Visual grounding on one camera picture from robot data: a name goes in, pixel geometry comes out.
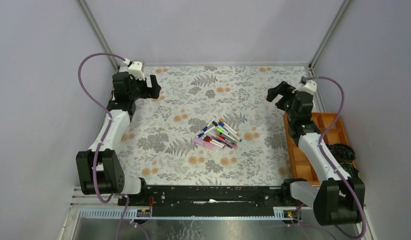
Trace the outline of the white marker orange cap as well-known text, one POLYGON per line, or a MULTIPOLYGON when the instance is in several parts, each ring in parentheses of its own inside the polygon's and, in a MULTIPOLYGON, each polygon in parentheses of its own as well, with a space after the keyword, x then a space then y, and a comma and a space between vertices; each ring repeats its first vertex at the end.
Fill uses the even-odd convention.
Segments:
POLYGON ((230 127, 227 123, 225 123, 225 121, 224 121, 222 118, 219 119, 219 124, 220 124, 223 128, 225 128, 229 133, 231 133, 231 134, 234 136, 234 138, 237 139, 239 142, 242 141, 242 139, 241 139, 241 137, 239 136, 239 134, 238 134, 232 127, 230 127))

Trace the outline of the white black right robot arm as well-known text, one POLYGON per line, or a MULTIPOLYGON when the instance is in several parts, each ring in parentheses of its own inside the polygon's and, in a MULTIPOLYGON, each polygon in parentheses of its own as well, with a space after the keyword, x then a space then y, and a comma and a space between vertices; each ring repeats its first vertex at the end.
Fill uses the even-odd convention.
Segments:
POLYGON ((281 96, 275 105, 286 114, 288 135, 310 162, 320 184, 316 188, 303 179, 287 179, 280 199, 287 206, 299 201, 312 208, 322 226, 358 224, 365 219, 365 185, 340 166, 312 120, 316 90, 316 82, 308 80, 298 88, 283 81, 267 91, 268 102, 281 96))

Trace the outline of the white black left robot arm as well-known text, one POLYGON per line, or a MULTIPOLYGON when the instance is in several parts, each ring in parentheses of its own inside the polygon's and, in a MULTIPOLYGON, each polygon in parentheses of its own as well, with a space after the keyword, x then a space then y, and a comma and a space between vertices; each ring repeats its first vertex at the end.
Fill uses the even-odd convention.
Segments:
POLYGON ((124 172, 116 148, 136 111, 136 100, 158 99, 161 86, 151 74, 138 80, 127 71, 112 76, 113 97, 106 106, 103 126, 88 150, 76 155, 81 190, 85 195, 126 194, 134 204, 144 205, 149 193, 145 181, 124 172))

